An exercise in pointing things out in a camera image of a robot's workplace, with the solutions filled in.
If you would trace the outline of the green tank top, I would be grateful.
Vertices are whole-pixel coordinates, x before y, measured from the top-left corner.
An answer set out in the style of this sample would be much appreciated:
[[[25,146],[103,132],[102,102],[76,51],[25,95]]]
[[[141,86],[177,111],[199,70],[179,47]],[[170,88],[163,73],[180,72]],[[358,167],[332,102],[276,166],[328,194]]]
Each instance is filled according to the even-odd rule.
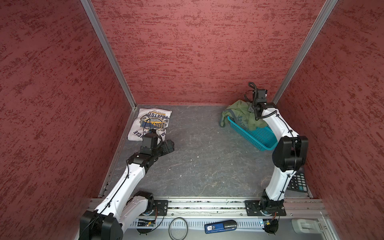
[[[258,128],[266,128],[268,124],[264,120],[256,120],[254,112],[249,111],[251,103],[238,100],[229,105],[222,113],[219,126],[224,128],[229,124],[228,117],[242,129],[255,131]]]

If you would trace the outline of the white tank top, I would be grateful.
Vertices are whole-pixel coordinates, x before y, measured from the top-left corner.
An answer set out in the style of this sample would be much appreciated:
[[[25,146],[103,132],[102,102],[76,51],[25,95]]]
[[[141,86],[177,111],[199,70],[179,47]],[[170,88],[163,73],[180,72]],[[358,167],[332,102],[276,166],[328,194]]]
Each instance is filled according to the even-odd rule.
[[[127,139],[129,141],[141,142],[143,136],[155,130],[162,140],[166,139],[167,128],[170,123],[172,111],[163,109],[139,109],[138,116],[133,122]]]

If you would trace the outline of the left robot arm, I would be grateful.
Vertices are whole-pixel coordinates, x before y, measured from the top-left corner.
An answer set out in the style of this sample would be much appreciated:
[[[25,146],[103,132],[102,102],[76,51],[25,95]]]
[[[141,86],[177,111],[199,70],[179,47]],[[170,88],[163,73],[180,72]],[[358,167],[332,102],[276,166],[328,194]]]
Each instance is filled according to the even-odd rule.
[[[175,143],[144,140],[138,153],[130,156],[127,167],[109,195],[93,211],[80,219],[78,240],[122,240],[127,228],[141,214],[153,210],[154,197],[148,192],[132,196],[138,183],[160,157],[172,153]]]

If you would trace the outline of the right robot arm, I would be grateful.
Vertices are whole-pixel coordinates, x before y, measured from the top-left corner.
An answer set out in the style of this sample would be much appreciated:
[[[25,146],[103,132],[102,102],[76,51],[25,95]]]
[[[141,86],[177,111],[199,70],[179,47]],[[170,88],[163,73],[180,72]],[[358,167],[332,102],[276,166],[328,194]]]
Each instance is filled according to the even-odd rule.
[[[287,187],[306,162],[309,140],[291,128],[273,103],[256,103],[252,108],[255,119],[264,120],[278,141],[272,154],[274,172],[258,207],[263,215],[271,216],[284,207]]]

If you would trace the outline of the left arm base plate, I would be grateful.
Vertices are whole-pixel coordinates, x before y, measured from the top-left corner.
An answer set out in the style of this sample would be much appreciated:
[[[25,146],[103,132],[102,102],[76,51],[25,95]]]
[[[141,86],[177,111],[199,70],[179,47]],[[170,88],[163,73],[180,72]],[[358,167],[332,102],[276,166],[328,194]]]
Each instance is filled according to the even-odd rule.
[[[168,200],[154,200],[154,210],[150,216],[166,216],[168,211]]]

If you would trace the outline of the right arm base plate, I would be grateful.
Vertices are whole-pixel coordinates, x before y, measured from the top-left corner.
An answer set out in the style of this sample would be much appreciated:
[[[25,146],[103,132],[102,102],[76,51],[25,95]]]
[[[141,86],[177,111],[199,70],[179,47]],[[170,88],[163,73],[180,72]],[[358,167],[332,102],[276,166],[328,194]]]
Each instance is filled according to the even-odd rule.
[[[284,200],[281,201],[245,201],[247,216],[285,217],[287,215]]]

